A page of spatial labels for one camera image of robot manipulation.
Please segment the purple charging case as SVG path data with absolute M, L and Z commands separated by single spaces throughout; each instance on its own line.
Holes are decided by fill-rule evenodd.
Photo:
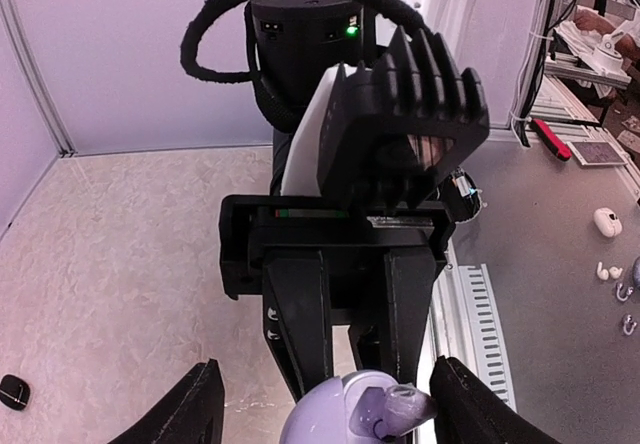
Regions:
M 397 384 L 373 370 L 333 377 L 314 387 L 295 405 L 281 443 L 383 443 L 387 391 Z

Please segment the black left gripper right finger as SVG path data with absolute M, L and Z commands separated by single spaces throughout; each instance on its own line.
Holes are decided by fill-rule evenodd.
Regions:
M 439 443 L 527 444 L 553 441 L 551 436 L 513 411 L 455 357 L 438 357 L 429 384 L 438 407 L 435 435 Z

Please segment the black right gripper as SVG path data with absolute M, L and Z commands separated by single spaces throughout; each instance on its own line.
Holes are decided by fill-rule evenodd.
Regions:
M 442 202 L 342 210 L 319 197 L 228 195 L 218 229 L 224 292 L 238 300 L 263 291 L 264 310 L 276 314 L 263 320 L 265 340 L 295 399 L 331 377 L 329 278 L 319 251 L 342 261 L 389 250 L 367 277 L 349 341 L 357 369 L 417 382 L 436 271 L 455 230 Z

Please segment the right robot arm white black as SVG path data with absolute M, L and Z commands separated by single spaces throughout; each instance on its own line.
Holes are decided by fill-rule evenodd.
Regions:
M 258 295 L 295 399 L 334 374 L 417 379 L 435 281 L 474 210 L 455 180 L 487 139 L 478 74 L 399 0 L 227 0 L 244 8 L 246 79 L 273 126 L 265 195 L 221 206 L 231 298 Z

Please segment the purple earbud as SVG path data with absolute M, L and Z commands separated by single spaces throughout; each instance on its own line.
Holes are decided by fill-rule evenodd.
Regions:
M 408 434 L 437 414 L 435 400 L 412 385 L 368 387 L 356 403 L 349 428 L 361 437 L 389 441 Z

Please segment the black charging case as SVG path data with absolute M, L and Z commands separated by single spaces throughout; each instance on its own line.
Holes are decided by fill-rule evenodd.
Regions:
M 0 382 L 1 403 L 15 411 L 24 411 L 30 401 L 31 388 L 23 379 L 6 374 Z

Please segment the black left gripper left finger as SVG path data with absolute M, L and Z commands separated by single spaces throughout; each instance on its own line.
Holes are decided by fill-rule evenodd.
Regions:
M 221 443 L 224 384 L 214 359 L 194 365 L 112 444 Z

